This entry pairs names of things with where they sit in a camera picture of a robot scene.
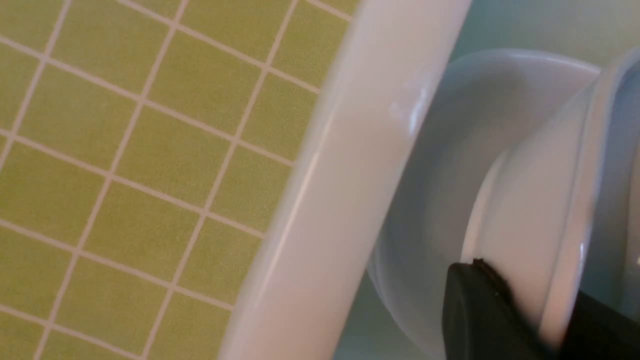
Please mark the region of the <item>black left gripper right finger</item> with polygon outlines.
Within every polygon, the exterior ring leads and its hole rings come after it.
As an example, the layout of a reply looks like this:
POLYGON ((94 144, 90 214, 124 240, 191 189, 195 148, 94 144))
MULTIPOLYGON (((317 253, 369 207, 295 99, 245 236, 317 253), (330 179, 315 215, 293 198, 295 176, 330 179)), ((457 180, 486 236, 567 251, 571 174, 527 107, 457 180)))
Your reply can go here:
POLYGON ((560 360, 638 360, 640 324, 579 291, 560 360))

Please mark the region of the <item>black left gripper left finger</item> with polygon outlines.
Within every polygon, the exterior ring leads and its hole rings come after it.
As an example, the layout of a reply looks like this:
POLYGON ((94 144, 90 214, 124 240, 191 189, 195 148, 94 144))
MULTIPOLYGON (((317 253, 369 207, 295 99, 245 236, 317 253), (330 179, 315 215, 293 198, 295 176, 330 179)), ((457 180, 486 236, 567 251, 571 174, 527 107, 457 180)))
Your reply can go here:
POLYGON ((549 360, 508 283, 487 262, 453 263, 446 274, 442 336, 447 360, 549 360))

